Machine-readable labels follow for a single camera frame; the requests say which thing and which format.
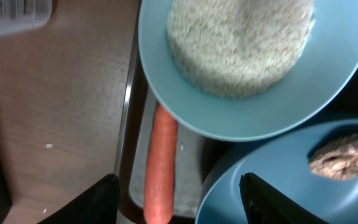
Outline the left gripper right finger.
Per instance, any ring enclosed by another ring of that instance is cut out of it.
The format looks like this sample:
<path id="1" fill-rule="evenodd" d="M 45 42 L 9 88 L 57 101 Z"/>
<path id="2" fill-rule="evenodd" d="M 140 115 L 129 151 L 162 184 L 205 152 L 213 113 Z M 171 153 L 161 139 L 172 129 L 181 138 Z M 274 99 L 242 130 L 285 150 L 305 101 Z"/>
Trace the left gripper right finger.
<path id="1" fill-rule="evenodd" d="M 242 175 L 239 187 L 249 224 L 327 224 L 254 173 Z"/>

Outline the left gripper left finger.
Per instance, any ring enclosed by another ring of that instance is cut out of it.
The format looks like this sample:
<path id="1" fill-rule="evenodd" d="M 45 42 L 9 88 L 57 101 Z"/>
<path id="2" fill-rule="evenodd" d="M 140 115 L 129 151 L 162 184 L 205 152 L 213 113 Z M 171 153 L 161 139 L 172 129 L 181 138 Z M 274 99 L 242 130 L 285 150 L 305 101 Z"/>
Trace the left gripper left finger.
<path id="1" fill-rule="evenodd" d="M 119 201 L 118 176 L 108 174 L 40 224 L 115 224 Z"/>

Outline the light blue rice bowl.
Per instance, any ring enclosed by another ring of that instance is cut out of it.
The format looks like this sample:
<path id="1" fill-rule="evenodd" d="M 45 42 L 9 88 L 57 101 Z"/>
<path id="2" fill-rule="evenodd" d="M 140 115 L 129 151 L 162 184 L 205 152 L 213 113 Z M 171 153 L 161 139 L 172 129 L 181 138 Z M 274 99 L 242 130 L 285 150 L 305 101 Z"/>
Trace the light blue rice bowl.
<path id="1" fill-rule="evenodd" d="M 317 1 L 299 61 L 267 92 L 243 100 L 207 94 L 186 80 L 169 51 L 170 1 L 142 1 L 139 54 L 149 88 L 182 125 L 209 138 L 253 141 L 281 134 L 330 103 L 358 68 L 358 0 Z"/>

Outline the dark blue plate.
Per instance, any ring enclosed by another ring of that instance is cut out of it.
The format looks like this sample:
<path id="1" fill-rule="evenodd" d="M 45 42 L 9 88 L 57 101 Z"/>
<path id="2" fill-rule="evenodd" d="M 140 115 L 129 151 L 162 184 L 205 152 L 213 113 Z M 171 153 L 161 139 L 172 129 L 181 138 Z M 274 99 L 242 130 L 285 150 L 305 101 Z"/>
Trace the dark blue plate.
<path id="1" fill-rule="evenodd" d="M 358 132 L 358 119 L 327 121 L 262 142 L 235 143 L 217 161 L 201 192 L 196 223 L 246 223 L 241 175 L 252 172 L 328 223 L 358 223 L 358 176 L 334 181 L 313 175 L 311 153 Z"/>

